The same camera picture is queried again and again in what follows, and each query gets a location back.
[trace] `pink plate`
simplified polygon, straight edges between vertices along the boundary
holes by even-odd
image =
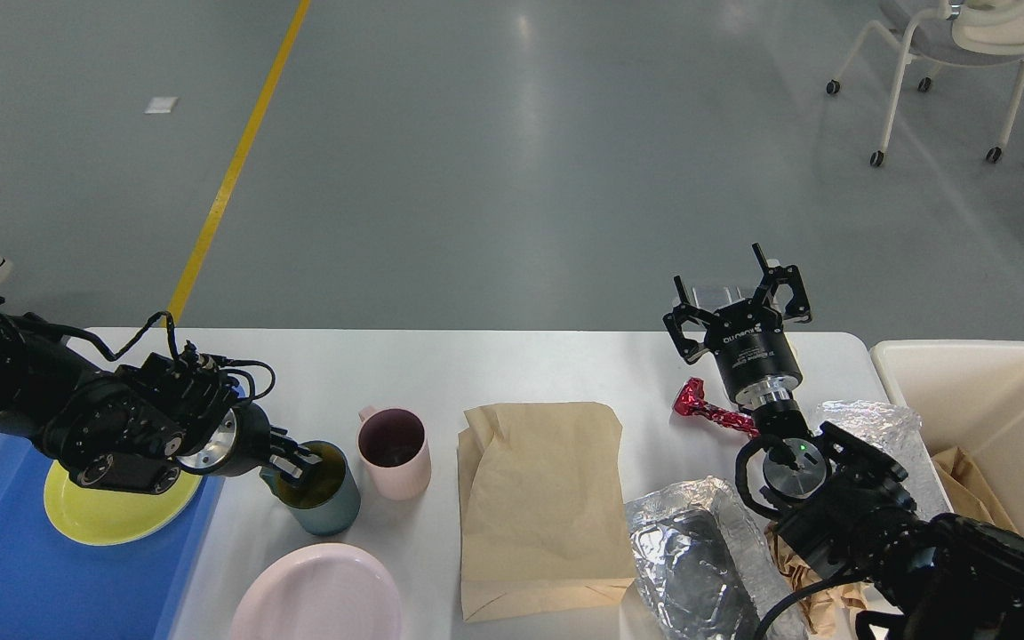
[[[401,599],[377,558],[312,544],[278,559],[248,588],[231,640],[397,640]]]

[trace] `blue mug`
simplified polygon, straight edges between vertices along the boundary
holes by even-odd
[[[350,475],[346,455],[329,441],[304,441],[305,446],[322,458],[301,486],[290,485],[275,470],[259,470],[273,497],[280,499],[307,534],[334,536],[346,530],[357,517],[361,494]]]

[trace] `foil-wrapped item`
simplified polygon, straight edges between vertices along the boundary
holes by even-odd
[[[753,425],[751,417],[709,403],[706,400],[706,382],[700,378],[690,378],[686,381],[682,390],[678,392],[677,400],[674,400],[674,411],[679,416],[702,416],[715,425],[745,432],[751,437],[760,434]]]
[[[923,419],[913,409],[886,401],[822,401],[812,413],[810,426],[828,421],[890,455],[906,469],[903,488],[919,505],[915,515],[930,520],[950,511],[939,477],[936,476],[920,429]]]
[[[761,616],[792,593],[723,479],[672,483],[626,508],[638,592],[668,640],[751,640]],[[767,639],[805,637],[791,608]]]

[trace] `cable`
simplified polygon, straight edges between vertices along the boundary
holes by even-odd
[[[256,394],[255,389],[252,390],[252,397],[249,400],[259,400],[260,397],[267,396],[275,388],[275,370],[271,369],[271,366],[267,365],[266,361],[260,360],[223,360],[223,365],[227,365],[228,368],[263,368],[267,371],[268,376],[271,376],[271,381],[267,382],[267,388],[263,389],[263,392]]]
[[[97,349],[99,353],[109,361],[115,361],[121,359],[122,355],[129,353],[129,349],[137,344],[141,337],[144,336],[145,332],[150,331],[150,328],[159,321],[160,317],[164,317],[165,327],[168,333],[168,353],[172,356],[174,361],[179,361],[179,350],[176,348],[176,325],[173,323],[172,313],[167,311],[157,311],[154,313],[150,319],[147,319],[143,327],[133,336],[133,339],[129,340],[125,346],[121,347],[116,353],[111,351],[110,346],[104,344],[104,340],[97,337],[96,334],[86,332],[84,329],[78,329],[76,327],[69,327],[66,325],[54,325],[52,323],[46,323],[44,319],[32,319],[31,317],[25,316],[11,316],[10,319],[13,324],[17,325],[17,328],[28,329],[34,333],[45,333],[52,334],[56,336],[70,336],[72,339],[81,339],[88,341],[94,348]]]
[[[240,404],[251,404],[252,400],[255,400],[255,378],[252,374],[245,372],[243,369],[220,369],[221,374],[232,374],[232,376],[240,376],[247,381],[247,395],[240,398]]]
[[[819,593],[820,591],[831,589],[833,587],[840,587],[841,584],[858,583],[860,580],[864,580],[864,577],[854,574],[854,572],[851,571],[845,571],[842,572],[842,574],[837,575],[837,578],[821,580],[820,583],[809,584],[808,587],[793,591],[790,595],[781,598],[779,603],[773,604],[772,608],[769,609],[764,618],[761,618],[761,624],[757,625],[757,631],[753,632],[753,640],[765,640],[765,633],[768,633],[769,627],[771,627],[773,621],[776,621],[780,614],[783,614],[784,609],[792,607],[793,604],[799,603],[799,601],[808,598],[808,596],[813,595],[813,593]]]

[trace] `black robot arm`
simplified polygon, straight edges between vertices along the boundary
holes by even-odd
[[[117,360],[160,317],[170,353],[152,353],[141,368],[103,372],[65,345],[80,337]],[[0,433],[28,438],[78,486],[162,494],[182,469],[234,476],[256,466],[297,483],[321,461],[253,403],[266,392],[256,393],[245,366],[266,368],[191,343],[178,349],[168,312],[116,353],[82,329],[0,312]],[[248,382],[244,395],[240,380]]]
[[[889,640],[1024,640],[1024,538],[954,514],[923,522],[901,483],[906,471],[890,455],[830,422],[810,432],[792,396],[801,373],[781,327],[811,317],[800,270],[769,266],[758,245],[753,251],[764,274],[751,299],[705,311],[675,279],[679,304],[664,321],[687,364],[714,353],[728,396],[760,430],[737,455],[744,505],[775,520],[777,536],[822,579],[777,603],[756,639],[802,596],[866,580],[902,615],[862,612],[860,640],[873,640],[871,628],[887,629]],[[784,285],[793,297],[780,311],[775,294]],[[700,343],[686,339],[687,321],[706,328]],[[763,453],[768,505],[749,489],[749,462]]]

